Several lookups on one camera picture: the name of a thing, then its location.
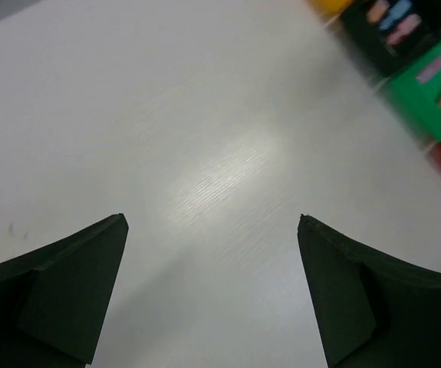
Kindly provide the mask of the orange translucent highlighter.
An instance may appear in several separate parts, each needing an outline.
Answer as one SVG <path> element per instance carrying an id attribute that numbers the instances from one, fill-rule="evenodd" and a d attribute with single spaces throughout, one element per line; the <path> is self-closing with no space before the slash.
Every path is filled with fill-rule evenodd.
<path id="1" fill-rule="evenodd" d="M 389 7 L 390 3 L 387 0 L 372 1 L 367 9 L 367 21 L 371 24 L 376 24 L 386 14 Z"/>

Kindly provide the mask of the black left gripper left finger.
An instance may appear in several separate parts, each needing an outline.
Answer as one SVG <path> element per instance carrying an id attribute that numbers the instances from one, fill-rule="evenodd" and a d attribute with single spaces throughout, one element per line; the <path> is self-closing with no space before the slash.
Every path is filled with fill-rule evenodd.
<path id="1" fill-rule="evenodd" d="M 115 214 L 0 263 L 0 367 L 86 367 L 127 241 Z"/>

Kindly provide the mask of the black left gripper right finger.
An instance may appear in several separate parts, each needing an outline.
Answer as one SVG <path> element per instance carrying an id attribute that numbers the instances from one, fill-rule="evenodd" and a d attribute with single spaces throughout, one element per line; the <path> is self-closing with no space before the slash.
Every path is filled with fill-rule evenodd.
<path id="1" fill-rule="evenodd" d="M 329 367 L 441 367 L 441 273 L 309 215 L 298 244 Z"/>

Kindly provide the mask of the purple highlighter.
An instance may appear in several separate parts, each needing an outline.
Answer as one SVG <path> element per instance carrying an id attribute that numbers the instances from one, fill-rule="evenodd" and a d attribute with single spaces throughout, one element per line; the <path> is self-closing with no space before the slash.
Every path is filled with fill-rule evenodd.
<path id="1" fill-rule="evenodd" d="M 433 79 L 441 71 L 441 54 L 435 57 L 417 75 L 416 80 L 420 84 L 425 84 Z"/>

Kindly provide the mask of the blue highlighter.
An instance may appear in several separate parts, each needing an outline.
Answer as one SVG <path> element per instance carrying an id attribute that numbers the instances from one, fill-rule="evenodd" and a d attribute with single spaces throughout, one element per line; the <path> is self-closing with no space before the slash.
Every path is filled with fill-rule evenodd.
<path id="1" fill-rule="evenodd" d="M 399 0 L 391 4 L 390 8 L 384 13 L 384 17 L 378 23 L 378 29 L 381 32 L 389 31 L 397 25 L 413 7 L 410 0 Z"/>

